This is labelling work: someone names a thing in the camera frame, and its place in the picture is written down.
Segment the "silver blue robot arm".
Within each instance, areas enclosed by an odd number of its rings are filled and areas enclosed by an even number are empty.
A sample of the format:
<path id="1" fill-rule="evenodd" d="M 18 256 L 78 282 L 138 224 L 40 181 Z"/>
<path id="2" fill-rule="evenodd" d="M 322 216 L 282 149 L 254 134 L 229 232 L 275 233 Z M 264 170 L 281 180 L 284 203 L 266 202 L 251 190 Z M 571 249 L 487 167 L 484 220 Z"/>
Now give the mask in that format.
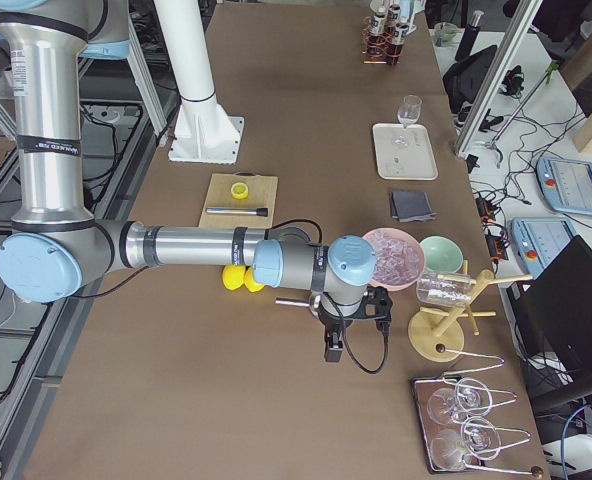
<path id="1" fill-rule="evenodd" d="M 126 2 L 0 1 L 0 32 L 10 47 L 22 187 L 0 278 L 18 297 L 54 302 L 122 269 L 235 265 L 260 284 L 309 293 L 329 362 L 350 352 L 356 321 L 388 334 L 392 303 L 371 283 L 376 254 L 360 237 L 324 245 L 296 228 L 149 227 L 99 220 L 85 206 L 77 64 L 129 54 Z"/>

